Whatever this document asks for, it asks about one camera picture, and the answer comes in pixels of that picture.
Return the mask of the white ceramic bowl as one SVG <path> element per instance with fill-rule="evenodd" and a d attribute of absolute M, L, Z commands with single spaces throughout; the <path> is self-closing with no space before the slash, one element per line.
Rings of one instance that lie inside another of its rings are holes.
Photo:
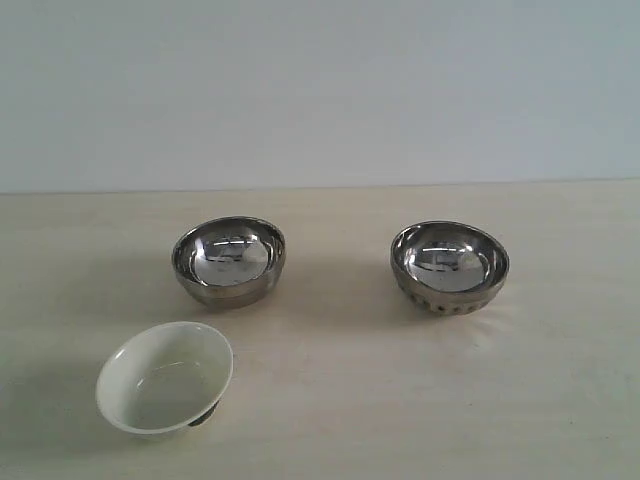
<path fill-rule="evenodd" d="M 208 421 L 234 373 L 228 339 L 216 328 L 176 321 L 131 337 L 104 363 L 95 399 L 102 417 L 139 438 L 174 436 Z"/>

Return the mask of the patterned stainless steel bowl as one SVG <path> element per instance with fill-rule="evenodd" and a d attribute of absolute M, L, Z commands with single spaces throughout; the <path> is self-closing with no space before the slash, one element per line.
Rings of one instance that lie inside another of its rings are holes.
<path fill-rule="evenodd" d="M 436 315 L 466 315 L 486 307 L 504 286 L 510 258 L 493 236 L 474 226 L 434 220 L 393 238 L 390 266 L 416 305 Z"/>

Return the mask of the plain stainless steel bowl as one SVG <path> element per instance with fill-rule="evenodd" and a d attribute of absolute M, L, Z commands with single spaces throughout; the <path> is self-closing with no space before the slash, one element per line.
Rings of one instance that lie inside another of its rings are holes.
<path fill-rule="evenodd" d="M 276 286 L 286 260 L 286 242 L 274 224 L 249 216 L 202 223 L 174 245 L 176 279 L 199 303 L 230 310 L 255 303 Z"/>

